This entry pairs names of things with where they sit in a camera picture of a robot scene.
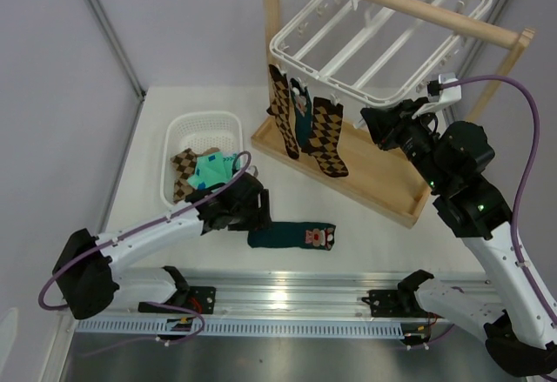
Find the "christmas pattern sock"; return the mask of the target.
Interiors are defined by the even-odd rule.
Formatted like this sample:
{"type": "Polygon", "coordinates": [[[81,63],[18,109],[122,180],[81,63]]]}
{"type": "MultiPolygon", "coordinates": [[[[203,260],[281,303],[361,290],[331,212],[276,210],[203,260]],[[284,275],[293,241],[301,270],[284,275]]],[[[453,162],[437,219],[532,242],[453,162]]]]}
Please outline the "christmas pattern sock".
{"type": "Polygon", "coordinates": [[[272,222],[268,229],[249,231],[251,248],[330,251],[335,244],[336,225],[322,222],[272,222]]]}
{"type": "Polygon", "coordinates": [[[297,79],[290,79],[290,93],[295,110],[295,137],[303,147],[312,132],[312,100],[308,89],[297,79]]]}

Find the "brown checkered sock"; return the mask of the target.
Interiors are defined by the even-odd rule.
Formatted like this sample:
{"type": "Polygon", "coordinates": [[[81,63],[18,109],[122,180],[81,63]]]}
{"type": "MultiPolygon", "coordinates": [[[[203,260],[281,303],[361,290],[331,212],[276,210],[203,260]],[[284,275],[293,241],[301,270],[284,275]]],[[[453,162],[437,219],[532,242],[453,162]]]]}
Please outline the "brown checkered sock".
{"type": "Polygon", "coordinates": [[[320,170],[330,178],[345,178],[349,170],[339,155],[344,106],[330,99],[313,99],[312,130],[301,150],[313,157],[320,170]]]}
{"type": "Polygon", "coordinates": [[[299,158],[299,147],[290,123],[290,90],[286,74],[274,64],[268,65],[272,82],[272,99],[266,112],[274,118],[278,132],[283,138],[286,154],[289,158],[299,158]]]}

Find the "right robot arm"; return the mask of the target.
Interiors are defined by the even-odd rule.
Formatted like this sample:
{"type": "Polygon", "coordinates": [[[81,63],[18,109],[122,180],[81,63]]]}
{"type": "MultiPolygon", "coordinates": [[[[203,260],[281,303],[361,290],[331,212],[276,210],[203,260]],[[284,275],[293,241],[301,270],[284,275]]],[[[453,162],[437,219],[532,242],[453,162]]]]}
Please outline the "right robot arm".
{"type": "Polygon", "coordinates": [[[495,152],[477,124],[457,121],[444,133],[432,130],[435,115],[416,113],[424,103],[365,107],[360,114],[372,141],[383,151],[402,150],[424,178],[439,217],[480,262],[501,304],[480,302],[419,270],[399,283],[398,306],[407,315],[423,310],[448,319],[514,377],[549,375],[556,370],[556,324],[544,308],[549,300],[539,298],[546,287],[531,287],[540,276],[512,240],[511,208],[482,175],[495,152]]]}

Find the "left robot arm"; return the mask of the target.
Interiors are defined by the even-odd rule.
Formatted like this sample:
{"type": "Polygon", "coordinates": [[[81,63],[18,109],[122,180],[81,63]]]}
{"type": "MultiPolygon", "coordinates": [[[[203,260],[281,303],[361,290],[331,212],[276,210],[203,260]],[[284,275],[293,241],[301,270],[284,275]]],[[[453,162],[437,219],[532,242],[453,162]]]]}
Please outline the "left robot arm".
{"type": "Polygon", "coordinates": [[[93,236],[73,232],[53,268],[53,278],[72,316],[83,320],[105,310],[180,312],[192,291],[174,266],[132,271],[131,266],[166,247],[212,231],[258,231],[271,224],[269,191],[251,174],[232,184],[194,191],[159,218],[123,231],[93,236]]]}

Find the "white plastic clip hanger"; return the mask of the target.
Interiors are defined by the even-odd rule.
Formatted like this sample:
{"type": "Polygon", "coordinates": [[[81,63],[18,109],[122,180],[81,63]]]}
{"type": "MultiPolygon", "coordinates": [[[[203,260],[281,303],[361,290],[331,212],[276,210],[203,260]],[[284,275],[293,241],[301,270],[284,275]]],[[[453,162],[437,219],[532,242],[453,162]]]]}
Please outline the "white plastic clip hanger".
{"type": "MultiPolygon", "coordinates": [[[[493,0],[418,0],[480,20],[493,0]]],[[[447,28],[363,0],[311,0],[272,38],[292,77],[362,104],[387,107],[450,69],[466,39],[447,28]]]]}

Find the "mint green sock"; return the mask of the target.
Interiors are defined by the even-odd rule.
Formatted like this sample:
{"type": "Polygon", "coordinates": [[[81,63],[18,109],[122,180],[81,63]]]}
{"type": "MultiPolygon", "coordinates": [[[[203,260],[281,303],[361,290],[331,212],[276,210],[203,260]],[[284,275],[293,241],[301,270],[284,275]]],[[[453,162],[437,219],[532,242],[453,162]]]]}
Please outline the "mint green sock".
{"type": "Polygon", "coordinates": [[[186,182],[195,190],[207,189],[215,184],[226,184],[232,178],[236,153],[215,153],[198,158],[194,172],[186,182]]]}

